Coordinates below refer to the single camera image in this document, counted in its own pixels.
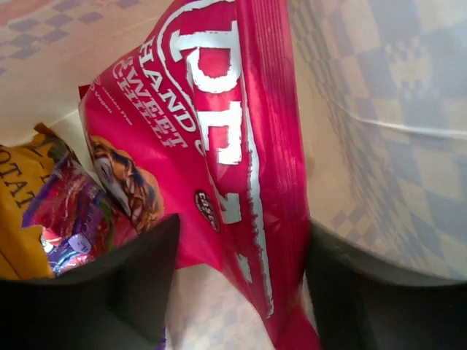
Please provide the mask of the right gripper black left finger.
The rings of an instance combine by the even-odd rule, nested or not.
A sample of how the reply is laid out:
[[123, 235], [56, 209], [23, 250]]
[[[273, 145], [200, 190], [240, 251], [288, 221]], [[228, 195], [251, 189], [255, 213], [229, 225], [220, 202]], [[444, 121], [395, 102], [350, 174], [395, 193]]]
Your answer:
[[57, 278], [1, 281], [1, 348], [158, 348], [179, 236], [173, 214]]

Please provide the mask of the pink Real snack packet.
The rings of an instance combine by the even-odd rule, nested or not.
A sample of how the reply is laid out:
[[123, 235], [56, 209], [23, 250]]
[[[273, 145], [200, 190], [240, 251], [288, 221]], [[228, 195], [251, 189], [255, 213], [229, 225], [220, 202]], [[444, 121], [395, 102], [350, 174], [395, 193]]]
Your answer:
[[221, 272], [274, 348], [318, 349], [287, 2], [174, 1], [80, 97], [96, 173], [136, 229], [177, 214], [177, 268]]

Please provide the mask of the orange snack packet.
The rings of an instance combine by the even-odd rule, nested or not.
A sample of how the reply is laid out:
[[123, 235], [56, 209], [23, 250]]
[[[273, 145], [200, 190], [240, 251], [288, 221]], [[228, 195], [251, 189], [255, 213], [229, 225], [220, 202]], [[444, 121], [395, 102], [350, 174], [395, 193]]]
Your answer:
[[40, 123], [29, 142], [1, 146], [1, 277], [29, 280], [53, 275], [40, 243], [40, 226], [22, 227], [23, 214], [48, 181], [55, 164], [70, 151]]

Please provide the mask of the blue patterned paper bag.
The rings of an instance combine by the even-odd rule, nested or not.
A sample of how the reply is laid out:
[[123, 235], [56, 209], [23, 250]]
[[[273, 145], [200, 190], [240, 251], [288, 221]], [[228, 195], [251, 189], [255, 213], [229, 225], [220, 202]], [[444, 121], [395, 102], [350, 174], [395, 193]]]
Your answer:
[[[137, 230], [104, 188], [80, 88], [138, 47], [173, 2], [1, 3], [1, 146], [29, 142], [40, 123], [52, 130], [107, 194], [116, 248], [173, 214]], [[466, 282], [466, 3], [286, 2], [310, 225]], [[317, 333], [308, 252], [301, 296]], [[156, 349], [276, 349], [252, 304], [205, 264], [175, 260], [163, 331]]]

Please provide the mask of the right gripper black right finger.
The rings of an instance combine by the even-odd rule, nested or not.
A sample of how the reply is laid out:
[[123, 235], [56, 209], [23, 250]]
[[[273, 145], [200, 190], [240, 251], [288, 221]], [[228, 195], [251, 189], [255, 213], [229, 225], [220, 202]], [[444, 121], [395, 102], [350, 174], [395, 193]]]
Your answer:
[[465, 349], [466, 282], [377, 257], [311, 223], [305, 263], [323, 349]]

